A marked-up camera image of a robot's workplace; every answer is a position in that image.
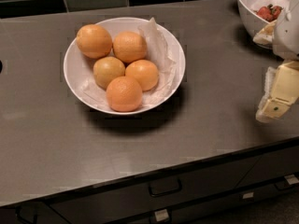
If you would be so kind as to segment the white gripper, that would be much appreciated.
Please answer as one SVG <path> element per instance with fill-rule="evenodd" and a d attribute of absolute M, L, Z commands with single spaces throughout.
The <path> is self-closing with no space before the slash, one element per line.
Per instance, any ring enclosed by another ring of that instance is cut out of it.
<path fill-rule="evenodd" d="M 253 37 L 258 45 L 272 46 L 274 53 L 285 59 L 265 74 L 264 95 L 256 119 L 270 122 L 280 119 L 299 98 L 299 0 L 291 0 L 276 21 L 271 21 Z"/>

